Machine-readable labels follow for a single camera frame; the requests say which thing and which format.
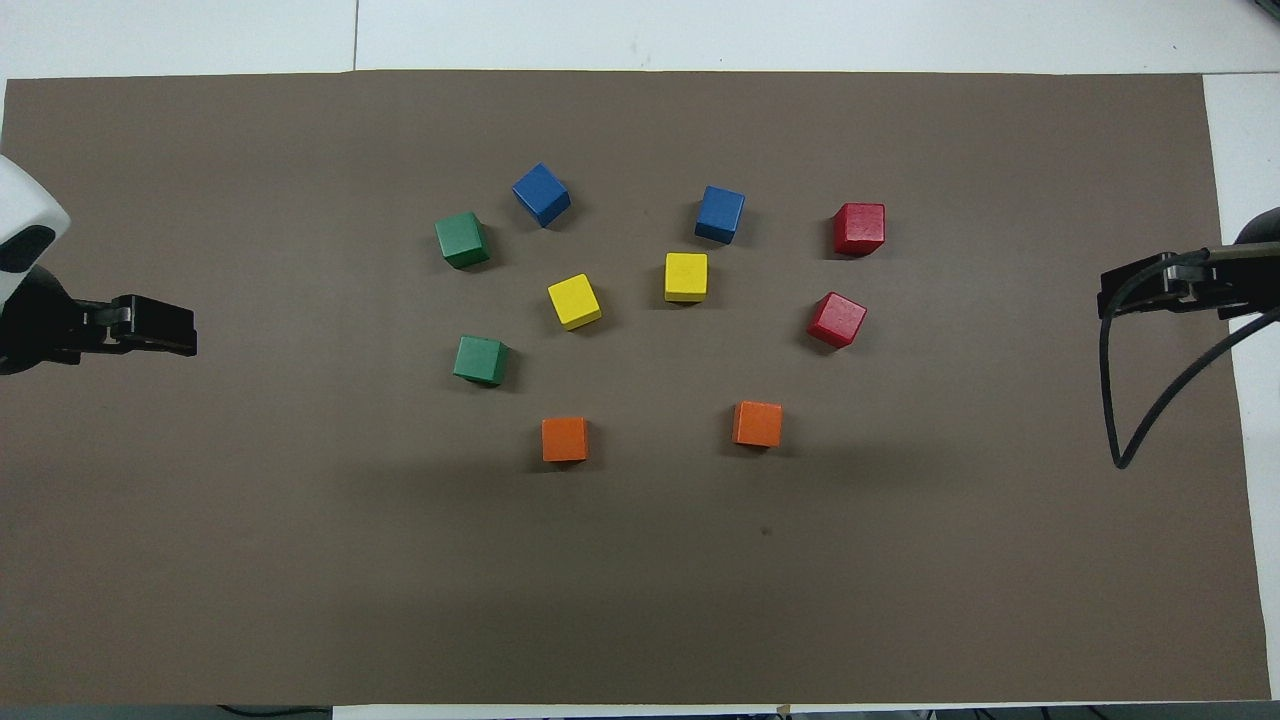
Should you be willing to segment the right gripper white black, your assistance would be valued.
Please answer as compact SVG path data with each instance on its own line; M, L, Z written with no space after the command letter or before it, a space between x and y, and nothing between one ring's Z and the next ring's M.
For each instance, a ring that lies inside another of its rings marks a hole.
M1231 250L1257 250L1268 245L1262 255L1238 258L1219 266L1219 279L1230 281L1240 302L1219 309L1219 319L1229 320L1253 313L1280 307L1280 208L1261 213L1248 222ZM1162 281L1174 266L1201 266L1210 259L1208 250L1158 252L1105 272L1100 277L1101 293L1129 295L1116 306L1114 315L1133 313L1197 313L1215 309L1211 299L1198 293L1201 286L1188 281Z

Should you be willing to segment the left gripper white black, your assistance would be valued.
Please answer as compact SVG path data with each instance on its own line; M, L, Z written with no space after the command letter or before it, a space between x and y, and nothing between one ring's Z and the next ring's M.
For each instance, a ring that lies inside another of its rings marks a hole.
M113 324L124 333L195 333L195 313L136 293L111 305L73 299L40 259L69 231L63 206L31 174L0 155L0 375L41 363L76 365L84 352L134 351L196 355L197 334L106 337Z

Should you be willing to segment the red wooden cube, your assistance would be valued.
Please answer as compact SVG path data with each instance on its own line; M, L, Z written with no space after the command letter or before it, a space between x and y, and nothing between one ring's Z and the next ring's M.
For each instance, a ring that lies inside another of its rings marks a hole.
M832 348L845 348L858 337L867 307L837 292L826 293L815 305L806 334Z
M882 202L846 202L832 218L832 250L865 258L884 243L886 208Z

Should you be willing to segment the green wooden cube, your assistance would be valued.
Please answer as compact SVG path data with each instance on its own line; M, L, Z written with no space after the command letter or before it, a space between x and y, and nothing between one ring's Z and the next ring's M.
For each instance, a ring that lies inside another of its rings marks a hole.
M475 266L492 258L483 223L474 211L442 218L434 223L434 231L443 259L454 269Z
M481 386L500 386L506 378L509 346L499 340L462 334L452 374Z

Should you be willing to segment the blue wooden cube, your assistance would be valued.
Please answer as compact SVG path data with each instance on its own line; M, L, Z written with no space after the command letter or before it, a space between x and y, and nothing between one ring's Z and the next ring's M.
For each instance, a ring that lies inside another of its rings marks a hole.
M745 202L744 193L708 184L699 204L694 234L717 243L732 243L739 232Z
M541 161L521 176L511 188L540 228L548 228L572 204L567 186Z

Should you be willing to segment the orange wooden cube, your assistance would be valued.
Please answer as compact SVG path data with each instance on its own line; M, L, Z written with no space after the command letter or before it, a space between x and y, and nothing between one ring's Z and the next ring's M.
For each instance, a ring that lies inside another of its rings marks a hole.
M588 420L584 416L545 418L540 433L544 462L581 462L589 459Z
M778 447L783 420L785 409L781 404L740 401L733 406L731 441L755 448Z

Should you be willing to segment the yellow wooden cube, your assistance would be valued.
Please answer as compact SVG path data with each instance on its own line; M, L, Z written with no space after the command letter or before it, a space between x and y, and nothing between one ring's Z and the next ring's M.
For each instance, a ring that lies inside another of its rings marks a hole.
M564 331L576 331L603 316L602 305L585 273L550 284L547 292L556 318Z
M704 252L666 254L663 299L672 304L699 304L708 296L709 256Z

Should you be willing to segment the brown table mat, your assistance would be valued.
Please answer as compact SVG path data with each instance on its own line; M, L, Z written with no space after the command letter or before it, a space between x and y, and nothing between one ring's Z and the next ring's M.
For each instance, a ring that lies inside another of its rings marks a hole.
M0 378L0 705L1270 692L1231 364L1125 471L1100 413L1100 275L1220 240L1197 76L26 81L0 152L70 213L73 295L198 328ZM886 208L865 258L846 202ZM463 211L492 258L454 269ZM805 332L828 292L845 348ZM744 400L778 447L731 441ZM589 459L541 460L552 416Z

